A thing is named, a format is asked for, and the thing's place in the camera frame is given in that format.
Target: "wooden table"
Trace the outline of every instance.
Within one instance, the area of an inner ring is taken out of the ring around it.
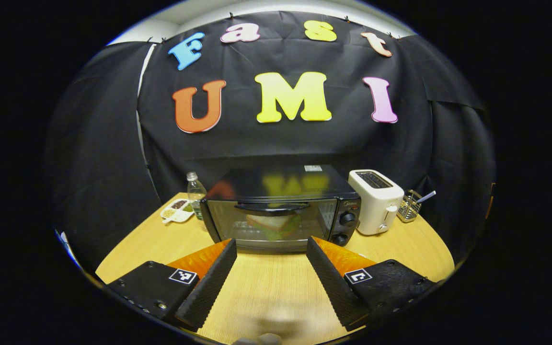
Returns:
[[[163,224],[160,212],[165,205],[101,262],[96,273],[106,284],[147,260],[169,264],[214,243],[195,216],[185,223]],[[374,236],[355,231],[345,248],[375,262],[397,260],[434,282],[454,270],[449,249],[420,216],[410,223],[396,218],[389,231]],[[322,343],[351,333],[340,325],[305,253],[238,253],[197,334],[231,344],[267,332],[280,335],[285,345]]]

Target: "toaster oven handle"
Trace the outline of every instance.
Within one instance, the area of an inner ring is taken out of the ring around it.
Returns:
[[[256,216],[284,216],[291,214],[296,210],[309,208],[307,203],[286,203],[274,207],[274,204],[250,203],[234,205],[235,208],[244,213],[254,214]]]

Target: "white toaster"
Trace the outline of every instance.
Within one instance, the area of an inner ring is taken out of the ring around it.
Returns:
[[[360,233],[370,235],[389,230],[403,199],[403,189],[375,170],[352,170],[348,184],[361,197]]]

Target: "bottle cap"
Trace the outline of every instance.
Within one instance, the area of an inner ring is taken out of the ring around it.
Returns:
[[[187,172],[186,173],[186,180],[187,181],[195,181],[197,179],[197,174],[195,173],[195,171],[191,171],[191,172]]]

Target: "toaster oven knob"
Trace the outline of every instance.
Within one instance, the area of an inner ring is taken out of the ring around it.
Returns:
[[[348,236],[346,236],[346,234],[335,234],[331,239],[331,241],[337,245],[345,245],[347,240]]]
[[[340,217],[340,224],[344,225],[345,227],[351,227],[351,226],[355,225],[356,221],[357,221],[357,218],[355,217],[355,214],[353,214],[353,213],[345,212]]]

